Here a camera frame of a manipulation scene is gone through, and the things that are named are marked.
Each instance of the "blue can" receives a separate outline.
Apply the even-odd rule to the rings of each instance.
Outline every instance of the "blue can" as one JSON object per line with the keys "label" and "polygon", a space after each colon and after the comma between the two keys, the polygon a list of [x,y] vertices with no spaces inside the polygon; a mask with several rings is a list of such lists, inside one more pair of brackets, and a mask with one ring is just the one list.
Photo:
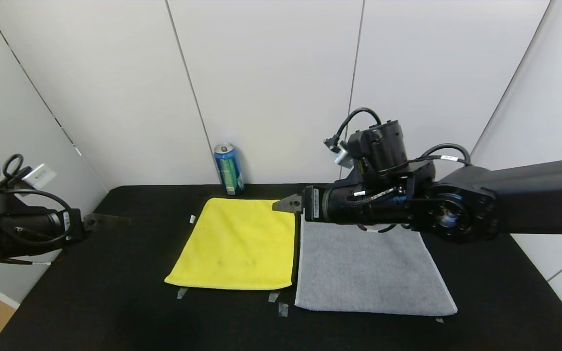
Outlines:
{"label": "blue can", "polygon": [[214,147],[214,158],[221,173],[222,184],[229,195],[237,195],[244,191],[244,181],[237,156],[236,148],[227,142]]}

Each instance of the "black table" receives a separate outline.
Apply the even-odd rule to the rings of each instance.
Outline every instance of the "black table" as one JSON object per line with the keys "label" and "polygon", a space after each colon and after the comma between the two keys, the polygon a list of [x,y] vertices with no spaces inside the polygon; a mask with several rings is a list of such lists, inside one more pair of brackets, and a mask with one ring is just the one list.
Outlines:
{"label": "black table", "polygon": [[[248,185],[243,198],[283,198],[303,185]],[[97,213],[134,226],[71,247],[0,334],[3,350],[562,350],[562,302],[515,241],[456,245],[423,235],[459,313],[413,317],[312,312],[281,290],[287,318],[264,291],[189,289],[163,282],[220,186],[110,191]]]}

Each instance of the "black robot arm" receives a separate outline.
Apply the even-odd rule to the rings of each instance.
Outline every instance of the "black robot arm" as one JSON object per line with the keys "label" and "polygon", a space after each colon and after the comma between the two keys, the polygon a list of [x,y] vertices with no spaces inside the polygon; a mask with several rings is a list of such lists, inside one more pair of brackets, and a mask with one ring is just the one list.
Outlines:
{"label": "black robot arm", "polygon": [[[352,162],[348,178],[308,186],[273,209],[303,213],[314,222],[400,224],[454,242],[501,233],[562,234],[562,161],[489,171],[472,166],[457,144],[441,144],[408,160],[396,120],[354,133],[339,145],[334,138],[325,144],[338,154],[338,164]],[[432,155],[439,149],[457,149],[462,158]],[[464,167],[435,182],[436,159]]]}
{"label": "black robot arm", "polygon": [[[10,164],[17,160],[9,172]],[[4,165],[4,179],[0,182],[0,262],[20,263],[10,257],[39,255],[62,249],[85,240],[95,231],[129,225],[128,218],[101,214],[89,214],[82,218],[79,209],[72,209],[61,198],[34,189],[25,181],[33,174],[31,167],[21,168],[23,157],[15,154]],[[25,205],[16,197],[41,195],[60,204],[64,209],[56,211],[45,207]]]}

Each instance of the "tape strip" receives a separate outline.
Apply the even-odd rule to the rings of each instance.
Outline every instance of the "tape strip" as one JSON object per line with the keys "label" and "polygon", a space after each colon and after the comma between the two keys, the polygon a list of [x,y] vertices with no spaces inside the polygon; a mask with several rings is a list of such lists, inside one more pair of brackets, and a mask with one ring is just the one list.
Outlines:
{"label": "tape strip", "polygon": [[272,291],[270,295],[268,295],[268,302],[277,301],[277,297],[279,297],[279,291]]}
{"label": "tape strip", "polygon": [[287,317],[289,306],[283,302],[279,302],[279,317]]}
{"label": "tape strip", "polygon": [[177,300],[181,300],[187,291],[188,288],[179,289],[179,291],[177,292]]}
{"label": "tape strip", "polygon": [[442,159],[442,160],[454,161],[454,162],[458,162],[458,161],[459,161],[459,157],[448,156],[448,155],[442,155],[442,156],[441,156],[441,159]]}

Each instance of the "gray towel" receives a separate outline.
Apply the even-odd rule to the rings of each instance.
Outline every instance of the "gray towel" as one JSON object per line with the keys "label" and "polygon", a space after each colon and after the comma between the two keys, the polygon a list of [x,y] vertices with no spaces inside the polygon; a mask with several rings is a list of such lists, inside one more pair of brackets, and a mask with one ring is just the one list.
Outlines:
{"label": "gray towel", "polygon": [[442,316],[457,313],[419,233],[301,223],[295,304],[314,311]]}

